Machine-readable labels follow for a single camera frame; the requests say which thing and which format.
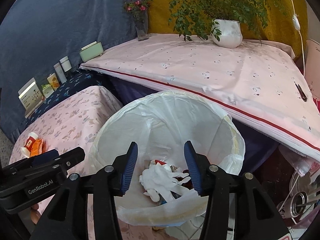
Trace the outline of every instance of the mustard yellow fabric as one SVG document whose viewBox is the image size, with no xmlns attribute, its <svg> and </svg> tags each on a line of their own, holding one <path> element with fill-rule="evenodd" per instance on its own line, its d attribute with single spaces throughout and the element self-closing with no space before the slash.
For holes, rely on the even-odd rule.
<svg viewBox="0 0 320 240">
<path fill-rule="evenodd" d="M 149 33 L 173 33 L 173 23 L 168 26 L 169 1 L 171 0 L 153 0 L 149 8 Z M 286 8 L 288 16 L 285 17 L 269 0 L 271 10 L 268 12 L 269 22 L 266 30 L 261 30 L 262 39 L 269 41 L 277 41 L 290 45 L 296 55 L 296 58 L 302 55 L 301 38 L 292 24 L 293 7 L 291 0 L 281 0 Z M 301 34 L 304 43 L 308 34 L 308 17 L 307 5 L 305 0 L 293 0 L 295 12 L 301 26 Z M 245 25 L 241 26 L 244 39 L 257 39 L 254 33 L 249 32 Z"/>
</svg>

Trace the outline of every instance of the white flower pot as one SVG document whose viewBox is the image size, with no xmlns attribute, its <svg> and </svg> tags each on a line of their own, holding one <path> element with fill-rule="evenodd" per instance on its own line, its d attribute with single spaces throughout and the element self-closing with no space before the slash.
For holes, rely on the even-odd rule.
<svg viewBox="0 0 320 240">
<path fill-rule="evenodd" d="M 225 48 L 236 48 L 242 42 L 242 34 L 240 30 L 240 23 L 237 21 L 228 20 L 215 20 L 219 24 L 213 24 L 212 27 L 216 27 L 221 31 L 220 41 L 218 41 L 213 35 L 212 40 L 215 44 Z"/>
</svg>

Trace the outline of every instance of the metal screw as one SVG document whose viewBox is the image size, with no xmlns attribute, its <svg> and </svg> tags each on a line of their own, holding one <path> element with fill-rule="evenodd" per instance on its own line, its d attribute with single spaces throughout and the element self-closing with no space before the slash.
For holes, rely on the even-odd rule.
<svg viewBox="0 0 320 240">
<path fill-rule="evenodd" d="M 249 172 L 247 172 L 245 175 L 244 175 L 247 179 L 253 179 L 253 175 Z"/>
<path fill-rule="evenodd" d="M 111 165 L 104 168 L 105 172 L 112 172 L 113 170 L 114 170 L 114 168 Z"/>
<path fill-rule="evenodd" d="M 218 166 L 216 166 L 216 165 L 210 165 L 210 167 L 209 167 L 209 170 L 210 171 L 213 171 L 213 172 L 215 172 L 215 171 L 218 171 Z"/>
<path fill-rule="evenodd" d="M 69 179 L 71 179 L 71 180 L 76 180 L 76 179 L 78 179 L 78 177 L 79 177 L 79 175 L 78 175 L 77 173 L 72 173 L 72 174 L 70 175 Z"/>
</svg>

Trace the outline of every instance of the trash can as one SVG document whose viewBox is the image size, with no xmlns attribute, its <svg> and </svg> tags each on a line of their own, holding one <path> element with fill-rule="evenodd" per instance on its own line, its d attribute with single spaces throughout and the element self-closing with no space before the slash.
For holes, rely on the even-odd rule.
<svg viewBox="0 0 320 240">
<path fill-rule="evenodd" d="M 207 197 L 195 190 L 157 206 L 143 195 L 139 176 L 145 163 L 161 160 L 187 169 L 183 146 L 190 140 L 204 154 L 231 174 L 238 174 L 244 159 L 244 140 L 231 117 L 218 104 L 193 93 L 162 91 L 137 99 L 115 113 L 101 128 L 90 150 L 90 172 L 112 164 L 125 154 L 132 141 L 138 144 L 138 159 L 129 190 L 116 197 L 117 215 L 131 225 L 179 224 L 202 215 Z"/>
</svg>

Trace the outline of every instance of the patterned tablecloth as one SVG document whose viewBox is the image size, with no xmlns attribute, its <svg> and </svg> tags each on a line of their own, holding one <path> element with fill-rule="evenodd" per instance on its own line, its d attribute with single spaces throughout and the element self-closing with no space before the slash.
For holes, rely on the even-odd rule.
<svg viewBox="0 0 320 240">
<path fill-rule="evenodd" d="M 85 160 L 68 171 L 88 175 L 88 153 L 96 134 L 103 124 L 122 107 L 121 103 L 106 88 L 88 87 L 81 92 L 59 103 L 33 124 L 31 124 L 17 140 L 10 158 L 14 163 L 23 158 L 20 147 L 24 146 L 28 134 L 33 131 L 43 138 L 46 150 L 56 149 L 59 154 L 81 147 L 86 153 Z M 39 203 L 42 213 L 52 197 Z M 89 239 L 94 239 L 92 196 L 88 199 L 88 232 Z M 151 227 L 130 226 L 119 222 L 124 240 L 162 240 L 170 238 L 163 233 L 152 231 Z"/>
</svg>

